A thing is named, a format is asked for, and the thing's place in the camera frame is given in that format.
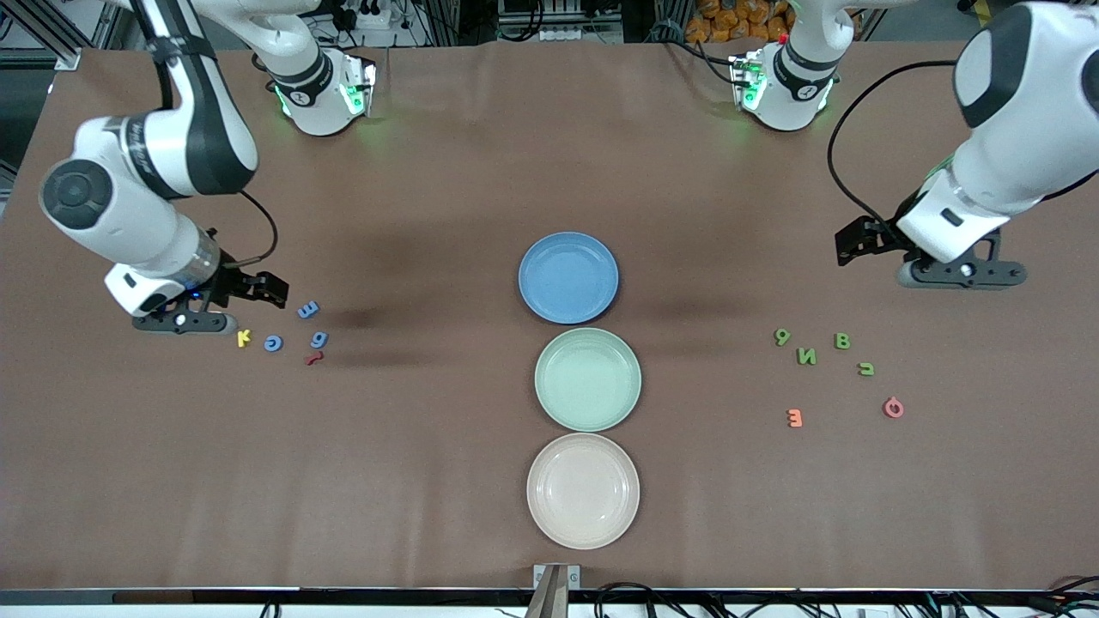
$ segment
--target brown table surface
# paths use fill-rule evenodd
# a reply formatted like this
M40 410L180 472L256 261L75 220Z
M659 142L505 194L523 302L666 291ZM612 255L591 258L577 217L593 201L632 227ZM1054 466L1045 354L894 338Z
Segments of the brown table surface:
M156 104L146 56L87 53L58 75L0 225L0 586L512 586L546 561L588 585L1094 572L1099 185L1007 228L1004 257L1030 271L1010 291L903 289L899 254L835 265L833 233L859 214L825 167L836 117L888 69L958 48L856 44L832 107L793 134L656 45L369 52L376 118L329 139L280 115L246 53L222 54L260 152L248 190L281 231L264 266L291 286L284 311L233 302L246 350L134 331L109 264L38 210L78 123ZM948 70L921 69L852 117L837 166L891 213L965 136ZM268 242L240 197L178 206L238 256ZM593 325L645 380L604 433L636 463L641 509L589 552L545 538L523 489L566 433L532 386L565 327L526 309L515 273L560 230L614 252L621 289ZM317 330L326 357L306 367ZM889 396L903 418L881 413Z

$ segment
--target plate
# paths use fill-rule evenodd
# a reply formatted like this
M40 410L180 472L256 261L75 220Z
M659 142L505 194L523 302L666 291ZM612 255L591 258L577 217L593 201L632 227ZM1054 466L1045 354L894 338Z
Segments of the plate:
M570 433L534 457L526 505L555 543L593 550L618 540L637 515L641 479L621 446L595 433Z
M618 282L610 250L580 232L550 234L526 250L519 265L519 293L526 306L558 324L579 324L606 311Z
M573 431L603 431L630 415L641 397L633 350L602 329L563 332L534 366L534 391L552 419Z

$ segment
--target floor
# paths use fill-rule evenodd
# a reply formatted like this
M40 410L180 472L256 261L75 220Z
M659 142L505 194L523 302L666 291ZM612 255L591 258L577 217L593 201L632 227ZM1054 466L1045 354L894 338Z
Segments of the floor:
M870 33L870 40L965 41L977 32L977 16L972 11L959 12L955 2L956 0L919 0L889 9ZM246 48L232 33L204 18L203 26L217 49ZM129 48L141 45L141 34L136 27L131 27L123 40ZM0 159L16 167L23 159L52 79L51 70L0 70ZM10 188L10 183L0 177L0 212Z

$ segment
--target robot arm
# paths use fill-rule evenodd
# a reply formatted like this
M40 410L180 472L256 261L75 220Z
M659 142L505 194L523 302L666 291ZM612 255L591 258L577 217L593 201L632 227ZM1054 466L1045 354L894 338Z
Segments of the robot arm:
M791 0L797 22L789 40L768 43L747 54L745 65L732 68L736 104L771 129L807 126L824 109L835 68L855 36L844 9L886 9L914 1Z
M963 49L954 93L973 130L885 225L836 234L840 265L909 251L910 287L999 288L1025 269L997 257L999 228L1099 168L1099 8L1022 2ZM991 251L976 255L987 241Z
M108 0L131 9L131 0ZM198 13L244 41L276 85L282 112L310 135L331 135L369 114L376 67L321 49L298 16L320 0L193 0Z
M225 307L238 296L281 308L286 284L241 273L212 233L168 200L242 190L258 163L255 143L190 2L135 0L134 8L180 104L81 124L71 157L43 181L40 203L62 232L115 263L104 280L135 327L230 332L232 318L207 312L210 302ZM199 312L189 311L190 298L202 300Z

